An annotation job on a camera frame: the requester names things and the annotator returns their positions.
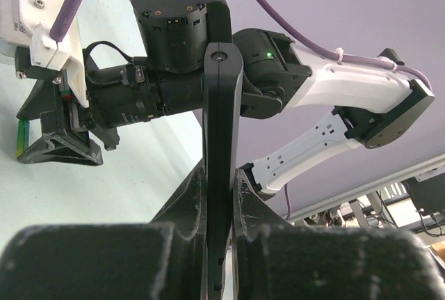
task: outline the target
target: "white table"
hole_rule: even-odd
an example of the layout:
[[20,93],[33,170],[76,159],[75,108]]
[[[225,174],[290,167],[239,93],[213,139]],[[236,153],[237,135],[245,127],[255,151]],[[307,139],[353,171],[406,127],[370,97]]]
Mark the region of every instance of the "white table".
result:
[[[78,16],[84,47],[109,40],[145,55],[129,0],[84,0]],[[124,63],[107,48],[93,58],[101,68]],[[202,157],[201,127],[183,113],[120,128],[118,149],[102,148],[103,166],[22,165],[15,159],[15,115],[33,83],[0,64],[0,248],[31,224],[148,222]],[[39,124],[31,125],[30,142]]]

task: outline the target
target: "cable clip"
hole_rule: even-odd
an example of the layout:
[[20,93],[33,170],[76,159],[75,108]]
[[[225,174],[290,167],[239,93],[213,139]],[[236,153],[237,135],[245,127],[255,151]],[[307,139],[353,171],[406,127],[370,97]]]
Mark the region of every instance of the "cable clip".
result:
[[337,63],[340,64],[343,61],[344,50],[341,47],[337,47],[334,52],[339,55],[339,59],[337,60]]
[[387,58],[386,56],[379,56],[378,59],[381,60],[381,61],[384,61],[384,62],[391,63],[392,64],[392,68],[390,70],[392,72],[395,72],[397,70],[397,63],[392,61],[390,58]]

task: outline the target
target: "white robotic arm segment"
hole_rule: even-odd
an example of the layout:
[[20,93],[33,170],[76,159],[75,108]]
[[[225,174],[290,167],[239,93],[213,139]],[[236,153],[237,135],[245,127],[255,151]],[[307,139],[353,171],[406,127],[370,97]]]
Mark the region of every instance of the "white robotic arm segment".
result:
[[386,113],[410,93],[407,76],[382,68],[340,63],[292,44],[291,49],[312,74],[297,90],[287,108],[310,104],[330,104]]
[[253,162],[252,174],[261,192],[274,194],[287,182],[330,157],[360,147],[347,139],[347,126],[338,114],[327,114],[308,132],[277,152]]

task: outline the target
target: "black vertical bar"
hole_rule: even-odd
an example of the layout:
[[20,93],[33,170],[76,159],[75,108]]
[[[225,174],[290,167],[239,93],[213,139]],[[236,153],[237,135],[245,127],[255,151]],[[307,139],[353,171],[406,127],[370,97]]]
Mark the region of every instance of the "black vertical bar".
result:
[[203,148],[207,181],[207,292],[221,299],[233,215],[243,57],[233,44],[207,47],[203,76]]

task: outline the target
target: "bolt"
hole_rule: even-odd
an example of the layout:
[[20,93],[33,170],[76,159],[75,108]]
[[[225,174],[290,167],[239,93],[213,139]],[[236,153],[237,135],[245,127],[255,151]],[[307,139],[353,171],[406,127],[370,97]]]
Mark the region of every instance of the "bolt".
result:
[[57,76],[53,79],[53,84],[62,84],[62,77]]
[[34,6],[37,9],[43,9],[45,7],[45,3],[42,0],[35,0],[34,1]]
[[18,70],[18,71],[15,72],[15,76],[18,79],[25,79],[26,78],[26,73],[24,71],[22,71],[22,70]]

